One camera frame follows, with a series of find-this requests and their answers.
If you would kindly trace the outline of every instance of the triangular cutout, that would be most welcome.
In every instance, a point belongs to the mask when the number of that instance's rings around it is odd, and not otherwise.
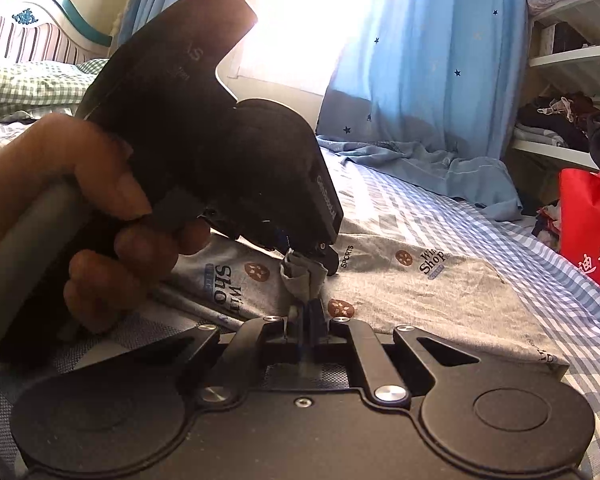
[[[439,343],[428,337],[419,337],[418,342],[443,366],[470,365],[480,362],[480,359],[464,354],[451,348],[451,346]]]

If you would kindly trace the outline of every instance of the window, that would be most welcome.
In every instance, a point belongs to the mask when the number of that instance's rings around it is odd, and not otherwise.
[[[258,23],[237,75],[324,94],[340,51],[372,0],[250,0]]]

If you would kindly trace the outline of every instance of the circular cover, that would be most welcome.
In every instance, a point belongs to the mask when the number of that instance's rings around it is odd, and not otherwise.
[[[420,420],[438,446],[483,470],[529,474],[574,465],[594,419],[570,386],[517,368],[456,367],[426,395]]]
[[[95,365],[27,390],[13,407],[11,432],[30,459],[93,473],[147,459],[183,421],[182,398],[161,370]]]

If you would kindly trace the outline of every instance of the shelf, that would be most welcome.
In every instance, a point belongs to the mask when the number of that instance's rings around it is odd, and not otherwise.
[[[589,153],[570,150],[569,148],[558,148],[550,144],[541,144],[539,142],[529,142],[528,140],[512,140],[510,146],[514,150],[521,152],[534,153],[546,157],[556,168],[582,168],[583,170],[599,171],[595,162]]]
[[[532,57],[529,66],[563,92],[581,90],[594,100],[600,96],[600,45]]]
[[[564,0],[541,12],[535,21],[545,27],[568,22],[591,44],[600,44],[600,0]]]

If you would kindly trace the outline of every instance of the brown circle logo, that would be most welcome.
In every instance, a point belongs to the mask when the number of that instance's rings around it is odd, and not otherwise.
[[[401,249],[397,253],[395,253],[395,259],[398,260],[398,263],[403,264],[407,267],[409,267],[413,263],[413,258],[404,249]]]
[[[327,303],[327,310],[331,317],[353,317],[356,313],[356,309],[352,304],[342,300],[334,300],[333,298]]]
[[[244,270],[252,280],[256,280],[257,282],[266,282],[269,279],[269,269],[263,264],[248,262],[244,264]]]

